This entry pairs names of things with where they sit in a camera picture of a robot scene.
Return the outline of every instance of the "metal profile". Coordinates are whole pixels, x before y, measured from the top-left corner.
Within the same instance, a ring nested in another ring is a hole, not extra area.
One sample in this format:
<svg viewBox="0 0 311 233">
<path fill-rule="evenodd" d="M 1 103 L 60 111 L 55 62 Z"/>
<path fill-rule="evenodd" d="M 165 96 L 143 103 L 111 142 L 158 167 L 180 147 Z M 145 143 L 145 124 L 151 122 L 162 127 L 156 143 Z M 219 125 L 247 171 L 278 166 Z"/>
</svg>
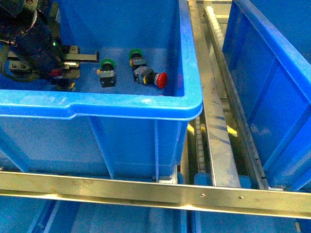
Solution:
<svg viewBox="0 0 311 233">
<path fill-rule="evenodd" d="M 311 194 L 0 172 L 0 195 L 311 219 Z"/>
</svg>

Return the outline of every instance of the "metal rail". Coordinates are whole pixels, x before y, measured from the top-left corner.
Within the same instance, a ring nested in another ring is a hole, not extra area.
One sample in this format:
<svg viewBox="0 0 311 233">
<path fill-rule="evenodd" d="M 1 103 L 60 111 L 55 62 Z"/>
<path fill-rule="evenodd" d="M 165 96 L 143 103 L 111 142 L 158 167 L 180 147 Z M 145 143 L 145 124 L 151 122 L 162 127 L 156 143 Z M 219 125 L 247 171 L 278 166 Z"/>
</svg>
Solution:
<svg viewBox="0 0 311 233">
<path fill-rule="evenodd" d="M 0 172 L 0 195 L 311 219 L 309 193 Z"/>
<path fill-rule="evenodd" d="M 259 160 L 258 152 L 255 148 L 254 140 L 250 133 L 249 126 L 246 122 L 245 114 L 243 112 L 242 104 L 239 99 L 237 90 L 233 83 L 232 77 L 228 70 L 228 66 L 225 62 L 225 57 L 222 53 L 222 44 L 218 40 L 217 32 L 213 28 L 213 22 L 211 21 L 211 12 L 207 9 L 204 14 L 204 18 L 207 23 L 209 34 L 211 35 L 211 41 L 215 51 L 218 67 L 225 85 L 225 90 L 228 97 L 230 109 L 237 122 L 238 134 L 241 137 L 244 157 L 248 164 L 249 173 L 251 176 L 252 185 L 259 189 L 270 189 L 266 182 L 264 172 Z"/>
<path fill-rule="evenodd" d="M 209 57 L 199 11 L 195 0 L 189 0 L 190 17 L 204 96 L 208 154 L 214 186 L 240 187 L 237 168 L 228 136 L 221 100 Z"/>
</svg>

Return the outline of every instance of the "blue crate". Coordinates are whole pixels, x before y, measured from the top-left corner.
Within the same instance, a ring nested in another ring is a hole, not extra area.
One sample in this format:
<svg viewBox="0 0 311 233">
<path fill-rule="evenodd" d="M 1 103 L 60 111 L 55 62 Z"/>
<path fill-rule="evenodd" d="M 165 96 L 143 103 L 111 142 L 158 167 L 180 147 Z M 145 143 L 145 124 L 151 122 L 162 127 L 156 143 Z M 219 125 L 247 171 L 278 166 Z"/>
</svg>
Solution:
<svg viewBox="0 0 311 233">
<path fill-rule="evenodd" d="M 0 197 L 1 233 L 38 233 L 48 222 L 53 200 Z"/>
<path fill-rule="evenodd" d="M 13 197 L 0 206 L 1 233 L 187 233 L 186 210 Z"/>
<path fill-rule="evenodd" d="M 58 201 L 44 233 L 186 233 L 186 211 Z"/>
<path fill-rule="evenodd" d="M 81 64 L 77 92 L 44 80 L 0 77 L 0 166 L 5 170 L 133 179 L 170 179 L 202 90 L 186 0 L 59 0 L 63 44 L 100 52 L 117 67 L 101 88 L 99 64 Z M 133 82 L 128 54 L 167 72 L 158 90 Z"/>
<path fill-rule="evenodd" d="M 250 187 L 250 180 L 247 180 L 247 177 L 240 177 L 240 180 L 242 188 Z M 210 175 L 198 173 L 194 177 L 194 183 L 211 185 Z M 193 211 L 191 217 L 193 233 L 296 233 L 297 222 L 300 224 L 301 232 L 308 233 L 311 223 L 311 220 L 305 219 L 200 211 Z"/>
<path fill-rule="evenodd" d="M 311 1 L 252 2 L 233 1 L 223 52 L 268 184 L 298 190 L 311 180 Z"/>
</svg>

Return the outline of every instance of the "bolt head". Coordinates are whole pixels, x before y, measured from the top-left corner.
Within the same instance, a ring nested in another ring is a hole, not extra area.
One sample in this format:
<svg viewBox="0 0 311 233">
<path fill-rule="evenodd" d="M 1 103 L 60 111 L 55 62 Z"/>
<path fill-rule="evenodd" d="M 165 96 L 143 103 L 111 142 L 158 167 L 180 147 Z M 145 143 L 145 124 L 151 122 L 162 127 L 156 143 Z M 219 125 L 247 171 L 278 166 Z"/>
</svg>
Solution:
<svg viewBox="0 0 311 233">
<path fill-rule="evenodd" d="M 19 34 L 24 35 L 24 34 L 25 34 L 25 30 L 20 29 L 20 30 L 19 30 Z"/>
</svg>

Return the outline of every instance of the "bin floor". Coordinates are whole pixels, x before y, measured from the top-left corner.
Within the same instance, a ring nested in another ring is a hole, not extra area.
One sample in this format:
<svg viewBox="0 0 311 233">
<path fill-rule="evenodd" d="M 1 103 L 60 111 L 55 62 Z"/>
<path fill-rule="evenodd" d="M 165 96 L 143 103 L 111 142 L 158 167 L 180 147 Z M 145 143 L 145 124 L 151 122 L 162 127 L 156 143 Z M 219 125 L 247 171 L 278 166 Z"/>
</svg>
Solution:
<svg viewBox="0 0 311 233">
<path fill-rule="evenodd" d="M 116 63 L 116 86 L 102 88 L 99 77 L 96 73 L 100 69 L 98 63 L 81 64 L 81 76 L 76 80 L 76 92 L 88 93 L 105 93 L 105 94 L 133 94 L 133 95 L 150 95 L 150 96 L 172 96 L 173 83 L 176 81 L 176 67 L 172 67 L 171 57 L 174 57 L 173 50 L 167 49 L 142 49 L 143 56 L 147 60 L 147 66 L 154 72 L 166 72 L 169 76 L 166 88 L 159 90 L 155 85 L 143 85 L 134 82 L 133 71 L 129 65 L 129 52 L 131 49 L 124 48 L 80 48 L 84 54 L 93 54 L 96 50 L 100 53 L 100 61 L 106 58 L 112 59 Z M 54 91 L 54 86 L 48 81 L 36 80 L 32 83 L 16 83 L 3 76 L 0 76 L 0 89 L 9 90 L 38 90 Z"/>
</svg>

